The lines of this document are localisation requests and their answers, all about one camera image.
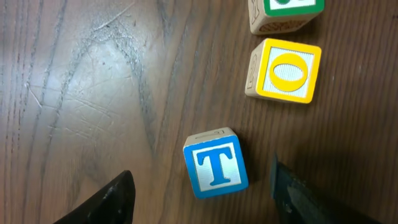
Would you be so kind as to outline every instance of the block top face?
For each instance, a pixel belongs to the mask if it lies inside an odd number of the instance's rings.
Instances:
[[[186,146],[183,153],[197,198],[228,194],[249,185],[236,136]]]
[[[317,46],[266,39],[256,92],[277,100],[310,103],[322,50]]]
[[[294,16],[323,11],[325,0],[264,0],[268,16]]]

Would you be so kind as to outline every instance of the wooden block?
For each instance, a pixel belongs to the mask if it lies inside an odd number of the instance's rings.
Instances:
[[[253,34],[293,32],[319,15],[325,0],[248,0]]]
[[[266,39],[252,52],[247,96],[310,103],[318,76],[321,48]]]
[[[183,153],[197,198],[228,194],[248,187],[239,139],[230,128],[189,136]]]

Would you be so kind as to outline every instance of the yellow border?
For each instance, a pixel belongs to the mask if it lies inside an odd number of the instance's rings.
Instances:
[[[268,67],[268,59],[269,54],[271,52],[271,47],[278,47],[287,50],[294,50],[303,53],[313,54],[313,63],[310,74],[310,83],[308,84],[307,95],[305,98],[297,97],[297,96],[289,96],[280,93],[274,93],[265,91],[264,89],[264,81],[266,79],[266,72]],[[295,42],[289,42],[284,40],[277,39],[266,39],[264,43],[264,48],[261,55],[261,65],[259,71],[259,78],[257,81],[256,92],[260,96],[275,98],[280,100],[293,101],[297,103],[310,103],[312,101],[313,92],[315,89],[315,83],[317,81],[319,64],[321,60],[322,50],[317,46],[307,45],[307,44],[299,44]]]

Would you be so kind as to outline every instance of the yellow block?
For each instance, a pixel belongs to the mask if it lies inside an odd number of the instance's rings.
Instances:
[[[251,54],[245,94],[297,103],[311,102],[321,53],[317,46],[264,40]]]

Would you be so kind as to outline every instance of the blue border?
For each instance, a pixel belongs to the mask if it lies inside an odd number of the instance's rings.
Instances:
[[[195,170],[195,163],[193,161],[192,151],[198,150],[198,149],[203,149],[206,147],[219,146],[219,145],[226,144],[226,143],[233,143],[233,145],[234,145],[236,161],[238,162],[238,170],[239,170],[239,174],[241,177],[241,183],[237,184],[237,185],[232,185],[232,186],[228,186],[228,187],[222,187],[219,189],[213,189],[213,190],[207,190],[207,191],[201,192],[200,188],[199,188],[197,172]],[[227,136],[227,137],[211,140],[208,142],[202,142],[199,144],[187,146],[183,149],[183,153],[184,153],[184,158],[185,158],[185,164],[187,165],[187,169],[188,169],[189,178],[191,180],[193,193],[195,193],[195,196],[197,198],[207,198],[207,197],[213,197],[213,196],[217,196],[217,195],[228,194],[231,192],[243,190],[249,186],[248,175],[246,173],[246,168],[244,166],[241,146],[239,145],[239,139],[237,136]]]

